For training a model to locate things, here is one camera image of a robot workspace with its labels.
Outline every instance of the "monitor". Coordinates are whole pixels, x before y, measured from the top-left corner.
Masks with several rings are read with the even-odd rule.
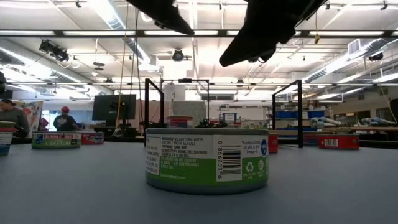
[[[115,121],[119,95],[95,96],[93,121]],[[136,118],[136,95],[121,95],[119,120]]]

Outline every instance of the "black metal frame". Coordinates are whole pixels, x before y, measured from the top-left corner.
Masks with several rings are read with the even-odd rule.
[[[27,34],[25,31],[38,31],[38,32],[49,32],[49,34]],[[156,31],[156,34],[150,34],[148,32]],[[113,32],[117,34],[120,30],[32,30],[32,29],[0,29],[0,37],[38,37],[38,38],[184,38],[184,37],[194,37],[194,38],[233,38],[236,36],[239,30],[217,30],[217,29],[207,29],[207,30],[195,30],[194,35],[185,35],[179,33],[170,33],[169,30],[127,30],[127,36],[123,34],[119,35],[109,35]],[[201,34],[200,31],[210,31],[210,34]],[[339,38],[367,38],[367,39],[377,39],[377,38],[396,38],[397,34],[394,33],[396,30],[319,30],[322,32],[322,39],[339,39]],[[76,34],[68,34],[67,32],[76,32]],[[314,38],[315,30],[296,30],[295,38]],[[375,32],[374,34],[363,35],[361,32]]]
[[[164,93],[149,78],[145,79],[145,112],[144,112],[144,132],[149,127],[149,84],[151,84],[160,94],[160,125],[164,126]]]
[[[180,80],[164,80],[164,79],[161,79],[160,80],[160,89],[163,90],[163,86],[162,86],[163,82],[174,82],[174,81],[177,81],[179,83],[184,83],[184,82],[181,82]],[[198,83],[206,82],[207,83],[207,121],[210,122],[210,80],[186,79],[184,81],[188,81],[189,83],[192,83],[192,82],[198,82]]]
[[[302,81],[296,80],[291,84],[283,87],[278,92],[272,94],[272,130],[276,130],[276,95],[288,87],[292,85],[297,85],[297,94],[298,94],[298,147],[303,148],[303,90],[302,90]]]

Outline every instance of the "recycling symbol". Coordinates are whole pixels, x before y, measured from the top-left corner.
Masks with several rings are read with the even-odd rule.
[[[248,164],[246,165],[246,171],[248,172],[253,172],[254,166],[252,162],[248,162]]]

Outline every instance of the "ceiling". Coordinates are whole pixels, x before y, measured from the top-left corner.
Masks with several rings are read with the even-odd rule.
[[[153,22],[146,22],[142,15],[138,15],[135,24],[134,8],[127,7],[123,0],[113,1],[116,12],[123,21],[126,21],[127,10],[129,16],[128,29],[156,30],[159,29]],[[108,30],[109,26],[87,1],[80,1],[82,8],[75,6],[73,0],[5,0],[0,1],[0,30]],[[383,1],[380,0],[330,0],[330,8],[319,8],[317,16],[300,24],[299,30],[395,30],[398,28],[398,1],[388,0],[389,7],[380,10]],[[178,0],[182,17],[192,24],[194,29],[240,29],[246,12],[246,2],[242,0]],[[259,29],[266,29],[267,24]],[[19,45],[40,57],[39,45],[42,41],[37,37],[13,37],[8,41]],[[123,62],[124,42],[121,39],[99,39],[98,51],[95,54],[95,39],[68,39],[50,38],[53,43],[68,49],[70,55],[75,56],[81,63],[78,68],[68,67],[83,78],[102,82],[105,78],[114,78],[121,75],[131,78],[137,77],[137,62],[129,60],[131,51],[126,48]],[[211,80],[234,80],[243,78],[248,82],[263,82],[272,79],[273,82],[291,82],[293,74],[307,74],[314,68],[335,58],[347,50],[347,44],[354,39],[320,39],[318,44],[314,39],[293,38],[287,44],[277,46],[277,52],[264,64],[241,62],[229,67],[222,67],[218,58],[227,48],[232,38],[196,38],[196,66],[198,78]],[[193,42],[190,37],[179,38],[140,38],[139,46],[152,57],[160,59],[159,65],[170,60],[170,52],[182,49],[185,55],[193,55]],[[385,60],[392,60],[396,53],[395,45],[386,49]],[[56,62],[49,55],[44,58]],[[93,62],[102,62],[106,66],[99,75],[93,76],[95,66]],[[380,62],[365,62],[358,60],[335,73],[343,73],[342,78],[353,75]],[[159,79],[157,72],[141,71],[142,77]],[[188,77],[194,77],[189,70]]]

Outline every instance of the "barcode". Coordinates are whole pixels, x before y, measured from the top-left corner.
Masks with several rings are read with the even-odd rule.
[[[241,180],[241,173],[241,146],[219,146],[217,158],[217,181]]]
[[[325,139],[325,146],[338,147],[338,139]]]

